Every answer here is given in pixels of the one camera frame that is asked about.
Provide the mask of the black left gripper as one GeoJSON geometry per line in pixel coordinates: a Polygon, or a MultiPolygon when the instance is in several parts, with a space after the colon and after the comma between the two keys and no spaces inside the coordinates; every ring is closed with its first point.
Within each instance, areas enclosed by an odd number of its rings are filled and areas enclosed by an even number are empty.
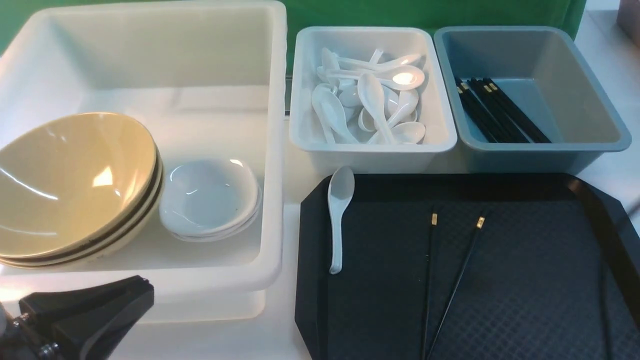
{"type": "Polygon", "coordinates": [[[135,275],[61,292],[32,292],[19,319],[1,318],[2,360],[107,360],[153,307],[154,287],[135,275]]]}

